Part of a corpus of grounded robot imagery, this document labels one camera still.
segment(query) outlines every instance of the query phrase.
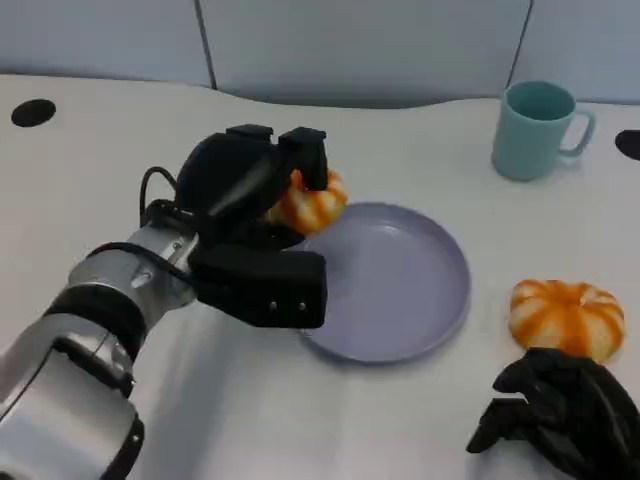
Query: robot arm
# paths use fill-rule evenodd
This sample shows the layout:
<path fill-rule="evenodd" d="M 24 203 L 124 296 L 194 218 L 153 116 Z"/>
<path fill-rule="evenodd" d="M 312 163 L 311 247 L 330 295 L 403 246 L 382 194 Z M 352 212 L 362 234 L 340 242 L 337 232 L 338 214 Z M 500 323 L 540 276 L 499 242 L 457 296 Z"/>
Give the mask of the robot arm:
<path fill-rule="evenodd" d="M 195 299 L 257 327 L 324 321 L 324 259 L 280 251 L 292 232 L 259 219 L 299 169 L 327 185 L 324 133 L 233 127 L 200 143 L 173 201 L 144 208 L 127 242 L 106 244 L 0 360 L 0 478 L 124 479 L 144 441 L 128 400 L 132 365 L 163 315 Z"/>

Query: black hole in table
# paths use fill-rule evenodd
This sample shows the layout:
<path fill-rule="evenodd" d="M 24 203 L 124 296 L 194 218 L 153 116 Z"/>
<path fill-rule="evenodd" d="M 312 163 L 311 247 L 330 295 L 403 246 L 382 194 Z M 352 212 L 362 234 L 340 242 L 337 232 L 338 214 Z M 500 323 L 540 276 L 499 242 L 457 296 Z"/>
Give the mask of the black hole in table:
<path fill-rule="evenodd" d="M 640 130 L 623 130 L 616 136 L 616 147 L 634 160 L 640 160 Z"/>
<path fill-rule="evenodd" d="M 36 127 L 51 120 L 56 113 L 56 105 L 51 100 L 38 98 L 21 103 L 13 109 L 11 121 L 18 127 Z"/>

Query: silver robot arm segment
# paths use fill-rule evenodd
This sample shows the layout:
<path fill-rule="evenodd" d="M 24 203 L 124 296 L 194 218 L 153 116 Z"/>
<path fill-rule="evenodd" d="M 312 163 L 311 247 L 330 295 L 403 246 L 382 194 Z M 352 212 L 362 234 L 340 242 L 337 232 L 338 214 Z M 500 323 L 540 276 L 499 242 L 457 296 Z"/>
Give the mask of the silver robot arm segment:
<path fill-rule="evenodd" d="M 197 236 L 151 224 L 129 243 L 187 272 Z M 132 253 L 103 251 L 78 264 L 0 362 L 0 472 L 18 480 L 125 478 L 144 439 L 128 400 L 132 363 L 158 320 L 194 298 Z"/>

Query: white wall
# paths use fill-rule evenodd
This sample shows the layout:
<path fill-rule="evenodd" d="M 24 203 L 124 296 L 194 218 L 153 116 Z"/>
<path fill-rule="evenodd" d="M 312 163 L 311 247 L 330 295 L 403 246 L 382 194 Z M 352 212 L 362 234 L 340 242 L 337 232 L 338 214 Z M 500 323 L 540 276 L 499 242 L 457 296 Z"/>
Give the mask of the white wall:
<path fill-rule="evenodd" d="M 2 0 L 0 71 L 210 84 L 193 0 Z"/>
<path fill-rule="evenodd" d="M 529 0 L 201 0 L 221 90 L 403 106 L 498 96 Z M 639 0 L 535 0 L 513 81 L 640 102 Z M 0 72 L 210 85 L 194 0 L 3 0 Z"/>
<path fill-rule="evenodd" d="M 535 0 L 514 81 L 559 82 L 583 100 L 640 102 L 639 0 Z"/>
<path fill-rule="evenodd" d="M 529 0 L 202 0 L 218 87 L 271 101 L 497 96 Z"/>

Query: robotic hand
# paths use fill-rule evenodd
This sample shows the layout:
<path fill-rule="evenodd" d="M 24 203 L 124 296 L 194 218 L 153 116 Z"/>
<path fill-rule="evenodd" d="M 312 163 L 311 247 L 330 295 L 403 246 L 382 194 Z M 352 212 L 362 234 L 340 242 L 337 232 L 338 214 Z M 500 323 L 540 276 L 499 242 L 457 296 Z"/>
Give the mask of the robotic hand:
<path fill-rule="evenodd" d="M 494 399 L 468 452 L 483 452 L 500 438 L 526 440 L 578 480 L 640 479 L 640 416 L 606 368 L 589 358 L 531 348 L 493 387 L 526 400 Z"/>
<path fill-rule="evenodd" d="M 171 309 L 198 299 L 256 327 L 323 324 L 324 258 L 280 251 L 295 235 L 259 219 L 294 169 L 326 189 L 325 134 L 300 127 L 274 145 L 272 133 L 233 127 L 201 142 L 177 180 L 145 174 L 141 228 L 77 265 L 0 360 L 0 478 L 124 479 L 144 440 L 132 365 Z M 155 171 L 176 195 L 147 208 Z"/>

